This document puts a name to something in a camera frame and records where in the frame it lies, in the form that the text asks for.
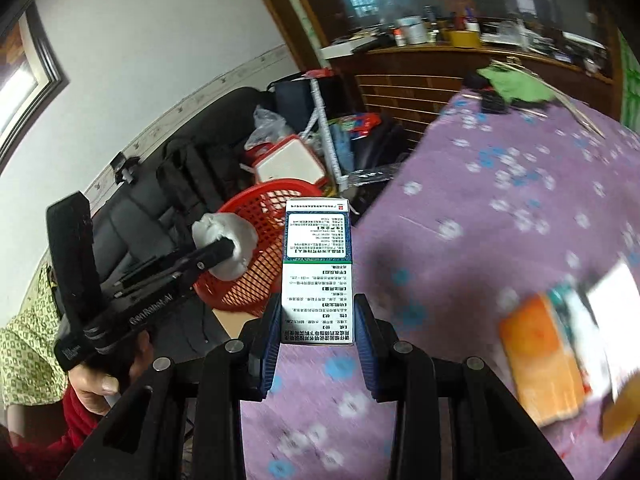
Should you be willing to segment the person's left hand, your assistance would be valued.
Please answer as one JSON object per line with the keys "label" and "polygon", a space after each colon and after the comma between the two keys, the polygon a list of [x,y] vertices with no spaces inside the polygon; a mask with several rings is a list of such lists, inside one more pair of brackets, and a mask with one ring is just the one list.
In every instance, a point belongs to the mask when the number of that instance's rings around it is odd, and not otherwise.
{"label": "person's left hand", "polygon": [[[134,360],[129,369],[130,382],[137,379],[148,369],[153,362],[153,346],[149,333],[146,330],[138,335]],[[111,409],[107,402],[108,396],[116,396],[120,393],[118,379],[102,372],[94,370],[85,363],[72,368],[67,373],[68,382],[76,393],[80,403],[91,413],[104,416]]]}

